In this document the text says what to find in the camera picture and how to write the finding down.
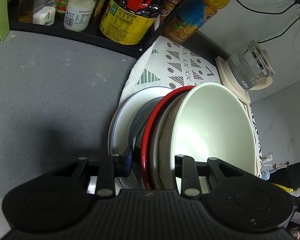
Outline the white powder jar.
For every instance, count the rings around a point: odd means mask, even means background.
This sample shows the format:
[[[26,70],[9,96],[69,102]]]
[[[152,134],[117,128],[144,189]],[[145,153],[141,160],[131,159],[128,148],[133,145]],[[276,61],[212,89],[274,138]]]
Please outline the white powder jar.
[[[96,0],[68,0],[64,17],[65,29],[83,31],[89,24]]]

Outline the orange juice bottle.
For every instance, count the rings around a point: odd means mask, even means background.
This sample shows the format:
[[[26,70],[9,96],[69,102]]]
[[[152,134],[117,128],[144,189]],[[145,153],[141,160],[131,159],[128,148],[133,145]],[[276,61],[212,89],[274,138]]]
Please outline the orange juice bottle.
[[[184,43],[229,2],[230,0],[189,0],[165,28],[165,37],[179,44]]]

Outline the red plate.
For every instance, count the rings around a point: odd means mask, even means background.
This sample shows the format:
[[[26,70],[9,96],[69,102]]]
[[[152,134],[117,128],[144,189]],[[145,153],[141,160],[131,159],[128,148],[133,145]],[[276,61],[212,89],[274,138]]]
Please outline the red plate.
[[[153,186],[154,184],[151,181],[150,165],[148,162],[149,162],[149,148],[150,148],[155,125],[157,124],[160,116],[162,115],[164,110],[169,106],[169,104],[172,103],[172,101],[177,96],[190,91],[192,88],[194,88],[194,86],[184,86],[169,92],[158,102],[158,104],[155,106],[155,108],[153,109],[153,111],[149,116],[149,119],[146,122],[146,126],[141,141],[141,153],[140,153],[141,175],[146,190],[151,190],[152,187],[154,187]]]

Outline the small salt jar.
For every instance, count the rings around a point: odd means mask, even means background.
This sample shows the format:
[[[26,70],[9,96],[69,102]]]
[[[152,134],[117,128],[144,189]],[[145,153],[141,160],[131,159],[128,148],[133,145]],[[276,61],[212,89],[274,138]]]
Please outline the small salt jar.
[[[34,0],[33,24],[50,26],[55,22],[58,0]]]

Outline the grey brown plate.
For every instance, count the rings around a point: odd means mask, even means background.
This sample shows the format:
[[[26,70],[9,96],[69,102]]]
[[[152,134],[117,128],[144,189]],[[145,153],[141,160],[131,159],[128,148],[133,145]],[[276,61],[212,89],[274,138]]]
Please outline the grey brown plate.
[[[171,152],[172,130],[180,102],[186,94],[187,91],[184,91],[174,96],[155,123],[149,150],[150,169],[155,189],[177,188],[174,154]]]

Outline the cream kettle base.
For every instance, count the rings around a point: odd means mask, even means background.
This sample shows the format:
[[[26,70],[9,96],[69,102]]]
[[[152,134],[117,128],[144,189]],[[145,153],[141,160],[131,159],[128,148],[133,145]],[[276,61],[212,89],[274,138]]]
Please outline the cream kettle base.
[[[235,79],[233,73],[231,72],[228,62],[224,61],[221,57],[218,56],[216,57],[216,64],[222,84],[230,91],[232,91],[239,100],[249,105],[249,94],[239,85],[239,83]]]

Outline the patterned table cloth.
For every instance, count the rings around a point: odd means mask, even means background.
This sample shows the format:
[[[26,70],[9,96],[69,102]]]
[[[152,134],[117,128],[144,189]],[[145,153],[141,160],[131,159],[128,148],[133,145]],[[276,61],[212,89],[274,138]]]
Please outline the patterned table cloth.
[[[148,87],[177,89],[207,82],[220,83],[217,68],[206,59],[165,37],[159,37],[134,64],[120,96],[120,107],[132,94]],[[256,126],[252,127],[260,175],[260,144]]]

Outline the large white bowl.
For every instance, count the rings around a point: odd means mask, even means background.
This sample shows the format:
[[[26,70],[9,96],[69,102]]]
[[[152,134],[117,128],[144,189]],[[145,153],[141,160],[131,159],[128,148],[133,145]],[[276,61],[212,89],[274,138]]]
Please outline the large white bowl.
[[[215,157],[257,175],[253,129],[238,98],[217,83],[191,89],[181,101],[174,120],[171,155],[195,161]]]

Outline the white blue-rimmed plate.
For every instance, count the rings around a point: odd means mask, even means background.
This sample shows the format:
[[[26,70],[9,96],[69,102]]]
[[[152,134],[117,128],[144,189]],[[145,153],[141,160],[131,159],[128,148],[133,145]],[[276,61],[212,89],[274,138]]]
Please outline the white blue-rimmed plate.
[[[116,110],[110,123],[108,133],[108,154],[122,155],[128,145],[128,137],[133,119],[139,109],[153,99],[162,98],[172,89],[161,86],[144,88],[126,99]],[[140,169],[133,164],[128,178],[117,178],[116,181],[123,189],[144,189]]]

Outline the black kitchen rack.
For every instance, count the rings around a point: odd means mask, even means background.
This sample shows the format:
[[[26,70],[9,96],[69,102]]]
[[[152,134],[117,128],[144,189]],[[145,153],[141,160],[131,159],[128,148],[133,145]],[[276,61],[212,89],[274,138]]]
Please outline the black kitchen rack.
[[[51,26],[45,27],[43,25],[32,24],[32,23],[21,23],[18,20],[18,0],[10,0],[7,3],[8,20],[11,30],[25,31],[35,34],[44,34],[54,37],[66,38],[68,40],[78,41],[85,44],[109,49],[111,51],[121,53],[139,59],[140,56],[151,47],[151,45],[157,40],[157,38],[163,33],[168,23],[173,20],[174,16],[177,15],[183,9],[188,0],[182,0],[166,17],[165,21],[159,25],[157,29],[152,25],[147,33],[144,35],[142,40],[135,45],[124,45],[119,44],[115,41],[108,39],[100,31],[99,25],[102,16],[99,15],[95,23],[91,23],[82,32],[76,32],[67,30],[63,27],[63,20],[57,18],[55,23]]]

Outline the glass electric kettle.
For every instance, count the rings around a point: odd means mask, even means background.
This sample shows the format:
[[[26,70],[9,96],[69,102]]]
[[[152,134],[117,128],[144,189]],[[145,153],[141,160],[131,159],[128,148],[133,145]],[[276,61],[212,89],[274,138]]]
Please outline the glass electric kettle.
[[[275,72],[270,57],[255,40],[227,59],[238,84],[244,90],[261,90],[273,83]]]

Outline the yellow labelled oil jug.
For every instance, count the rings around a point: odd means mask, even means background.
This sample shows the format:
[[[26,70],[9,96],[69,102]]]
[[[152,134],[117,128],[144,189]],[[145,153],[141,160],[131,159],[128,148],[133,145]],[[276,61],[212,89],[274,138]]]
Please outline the yellow labelled oil jug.
[[[112,41],[138,44],[160,15],[166,0],[110,0],[100,31]]]

